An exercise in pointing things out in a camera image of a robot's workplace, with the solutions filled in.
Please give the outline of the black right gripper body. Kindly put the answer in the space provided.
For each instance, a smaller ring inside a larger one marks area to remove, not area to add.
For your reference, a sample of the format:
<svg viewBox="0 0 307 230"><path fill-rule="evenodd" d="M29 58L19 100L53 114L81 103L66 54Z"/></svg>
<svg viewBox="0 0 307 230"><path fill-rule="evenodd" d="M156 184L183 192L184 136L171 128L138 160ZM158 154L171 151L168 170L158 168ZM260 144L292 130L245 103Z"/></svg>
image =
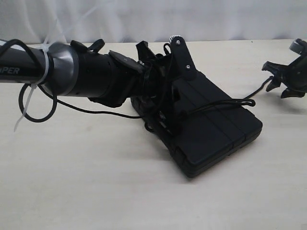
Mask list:
<svg viewBox="0 0 307 230"><path fill-rule="evenodd" d="M299 56L288 65L266 61L262 66L277 77L288 88L298 92L307 92L307 57Z"/></svg>

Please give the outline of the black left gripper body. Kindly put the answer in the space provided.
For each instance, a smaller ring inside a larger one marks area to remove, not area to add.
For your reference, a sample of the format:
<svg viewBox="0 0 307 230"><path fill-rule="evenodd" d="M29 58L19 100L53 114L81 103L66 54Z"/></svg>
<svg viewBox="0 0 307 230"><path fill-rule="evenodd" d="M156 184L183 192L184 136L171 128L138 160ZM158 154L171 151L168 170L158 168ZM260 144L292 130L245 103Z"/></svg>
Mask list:
<svg viewBox="0 0 307 230"><path fill-rule="evenodd" d="M176 46L163 44L164 54L154 53L147 41L136 45L138 62L144 71L140 80L140 95L131 97L131 105L139 115L173 115L175 90L173 82L181 76L175 54Z"/></svg>

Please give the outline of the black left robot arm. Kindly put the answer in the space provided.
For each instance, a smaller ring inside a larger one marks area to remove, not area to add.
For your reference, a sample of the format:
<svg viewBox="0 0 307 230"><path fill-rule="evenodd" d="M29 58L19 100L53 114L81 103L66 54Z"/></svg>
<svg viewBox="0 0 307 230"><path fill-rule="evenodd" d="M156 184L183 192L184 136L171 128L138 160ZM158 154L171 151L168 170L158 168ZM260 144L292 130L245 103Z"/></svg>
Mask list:
<svg viewBox="0 0 307 230"><path fill-rule="evenodd" d="M42 44L39 48L18 39L0 42L0 81L35 86L50 94L84 97L110 108L117 108L131 97L153 99L162 105L171 80L171 54L156 55L146 42L137 44L139 59L109 51L101 54L104 41L91 46Z"/></svg>

